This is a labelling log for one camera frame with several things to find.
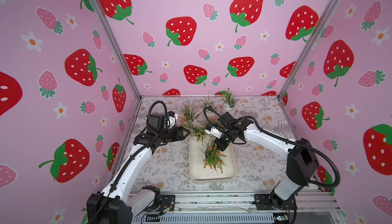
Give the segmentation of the white pot orange flower plant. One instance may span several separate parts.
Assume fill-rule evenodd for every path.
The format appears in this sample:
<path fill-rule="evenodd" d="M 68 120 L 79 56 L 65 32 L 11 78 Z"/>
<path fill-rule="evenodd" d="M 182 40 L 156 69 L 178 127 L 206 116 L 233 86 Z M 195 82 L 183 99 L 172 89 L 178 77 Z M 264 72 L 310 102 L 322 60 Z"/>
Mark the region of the white pot orange flower plant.
<path fill-rule="evenodd" d="M 202 149 L 204 160 L 203 168 L 214 170 L 217 174 L 223 174 L 223 167 L 228 167 L 225 164 L 227 155 L 223 154 L 222 151 L 218 150 L 215 146 L 215 140 L 209 139 L 202 142 Z"/>

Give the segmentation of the white pot pink flower plant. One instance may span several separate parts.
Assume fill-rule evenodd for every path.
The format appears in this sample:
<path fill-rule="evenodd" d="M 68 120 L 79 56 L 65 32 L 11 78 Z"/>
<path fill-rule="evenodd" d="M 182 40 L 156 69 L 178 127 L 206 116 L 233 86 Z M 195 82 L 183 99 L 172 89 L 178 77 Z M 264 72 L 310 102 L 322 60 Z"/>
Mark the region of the white pot pink flower plant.
<path fill-rule="evenodd" d="M 183 124 L 183 126 L 190 131 L 190 140 L 196 141 L 196 142 L 204 142 L 206 132 L 205 132 L 205 127 L 203 127 L 202 124 L 200 123 L 186 123 Z"/>

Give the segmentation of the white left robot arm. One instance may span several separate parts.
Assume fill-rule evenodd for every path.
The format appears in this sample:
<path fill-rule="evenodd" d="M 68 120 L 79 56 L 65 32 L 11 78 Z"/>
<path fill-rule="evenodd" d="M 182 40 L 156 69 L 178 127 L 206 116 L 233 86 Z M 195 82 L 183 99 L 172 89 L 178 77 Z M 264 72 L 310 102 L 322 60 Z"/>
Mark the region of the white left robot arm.
<path fill-rule="evenodd" d="M 87 222 L 89 224 L 130 224 L 139 214 L 163 208 L 164 203 L 159 188 L 145 186 L 130 197 L 131 189 L 144 165 L 155 150 L 171 142 L 183 141 L 190 131 L 183 127 L 153 132 L 144 128 L 134 139 L 128 160 L 121 166 L 110 183 L 87 200 Z"/>

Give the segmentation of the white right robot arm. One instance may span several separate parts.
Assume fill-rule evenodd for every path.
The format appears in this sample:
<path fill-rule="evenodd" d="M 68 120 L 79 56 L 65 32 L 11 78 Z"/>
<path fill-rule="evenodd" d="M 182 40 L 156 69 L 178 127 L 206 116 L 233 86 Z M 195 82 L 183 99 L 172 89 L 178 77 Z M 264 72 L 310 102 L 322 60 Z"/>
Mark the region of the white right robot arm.
<path fill-rule="evenodd" d="M 195 140 L 189 142 L 189 173 L 196 182 L 231 180 L 233 172 L 222 173 L 214 177 L 208 171 L 219 173 L 223 167 L 234 170 L 234 154 L 232 145 L 236 139 L 244 142 L 253 141 L 274 151 L 286 160 L 286 173 L 282 180 L 274 187 L 270 195 L 263 201 L 264 205 L 274 209 L 283 209 L 294 201 L 295 195 L 310 184 L 313 174 L 319 167 L 314 148 L 309 141 L 300 141 L 281 137 L 275 133 L 262 129 L 256 122 L 247 118 L 237 121 L 222 122 L 223 128 L 208 125 L 206 145 L 197 144 Z"/>

